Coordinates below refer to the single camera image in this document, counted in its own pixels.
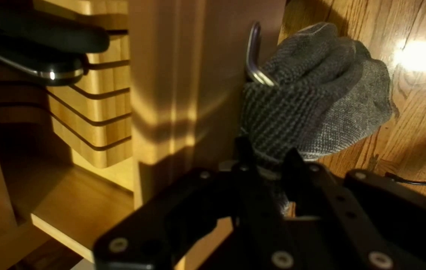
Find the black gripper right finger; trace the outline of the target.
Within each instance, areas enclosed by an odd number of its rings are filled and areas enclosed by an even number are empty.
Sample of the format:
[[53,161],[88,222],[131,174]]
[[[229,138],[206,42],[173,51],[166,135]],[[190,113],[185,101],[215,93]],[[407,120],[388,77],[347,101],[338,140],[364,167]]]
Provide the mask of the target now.
[[283,159],[281,185],[287,200],[293,201],[299,210],[319,209],[319,189],[311,171],[295,149],[289,150]]

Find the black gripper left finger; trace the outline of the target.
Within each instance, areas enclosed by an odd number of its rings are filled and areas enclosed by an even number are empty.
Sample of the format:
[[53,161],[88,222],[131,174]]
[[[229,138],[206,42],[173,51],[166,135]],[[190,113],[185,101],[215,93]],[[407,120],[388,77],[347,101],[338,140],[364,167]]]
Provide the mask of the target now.
[[245,137],[235,140],[238,162],[233,165],[233,179],[238,194],[242,200],[253,201],[260,197],[262,182],[257,174],[253,150]]

